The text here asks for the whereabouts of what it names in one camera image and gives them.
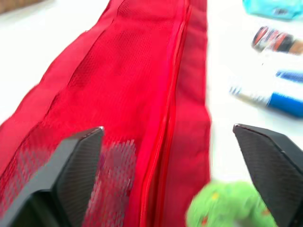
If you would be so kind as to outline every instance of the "light blue object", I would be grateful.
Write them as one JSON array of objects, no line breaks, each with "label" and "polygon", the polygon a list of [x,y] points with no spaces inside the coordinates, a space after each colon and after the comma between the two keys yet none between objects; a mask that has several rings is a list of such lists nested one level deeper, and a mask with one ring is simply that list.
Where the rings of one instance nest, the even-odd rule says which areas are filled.
[{"label": "light blue object", "polygon": [[247,13],[277,19],[298,19],[303,14],[303,0],[243,0]]}]

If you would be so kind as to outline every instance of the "green plush toy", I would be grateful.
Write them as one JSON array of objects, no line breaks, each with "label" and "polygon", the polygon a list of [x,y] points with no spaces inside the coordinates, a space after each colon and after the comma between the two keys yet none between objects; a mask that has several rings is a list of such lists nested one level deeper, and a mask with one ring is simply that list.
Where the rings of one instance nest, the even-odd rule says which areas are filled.
[{"label": "green plush toy", "polygon": [[187,211],[187,227],[276,227],[257,190],[249,183],[209,183]]}]

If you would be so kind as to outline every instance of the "white table surface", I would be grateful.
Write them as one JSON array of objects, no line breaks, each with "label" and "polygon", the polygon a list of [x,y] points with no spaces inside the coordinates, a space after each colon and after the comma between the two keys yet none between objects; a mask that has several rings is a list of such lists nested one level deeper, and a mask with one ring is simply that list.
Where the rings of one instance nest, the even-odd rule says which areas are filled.
[{"label": "white table surface", "polygon": [[[13,114],[55,57],[96,23],[106,5],[107,0],[47,0],[0,16],[0,123]],[[262,58],[250,43],[258,27],[271,25],[303,38],[303,23],[248,16],[240,0],[209,1],[208,23],[207,101],[213,121],[213,178],[250,181],[233,125],[278,131],[303,148],[303,121],[230,96],[229,81],[235,76],[244,80],[255,76],[252,69]]]}]

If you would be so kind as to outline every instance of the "textured black plastic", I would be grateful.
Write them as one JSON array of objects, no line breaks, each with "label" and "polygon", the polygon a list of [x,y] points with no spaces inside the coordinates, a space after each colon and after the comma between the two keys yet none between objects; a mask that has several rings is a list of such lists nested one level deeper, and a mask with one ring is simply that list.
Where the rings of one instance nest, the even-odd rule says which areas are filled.
[{"label": "textured black plastic", "polygon": [[251,179],[279,227],[298,226],[302,217],[302,151],[283,134],[235,125]]},{"label": "textured black plastic", "polygon": [[80,227],[93,190],[102,136],[103,130],[94,128],[63,140],[5,212],[0,227]]},{"label": "textured black plastic", "polygon": [[58,179],[55,190],[73,227],[81,227],[94,187],[101,133],[81,140]]}]

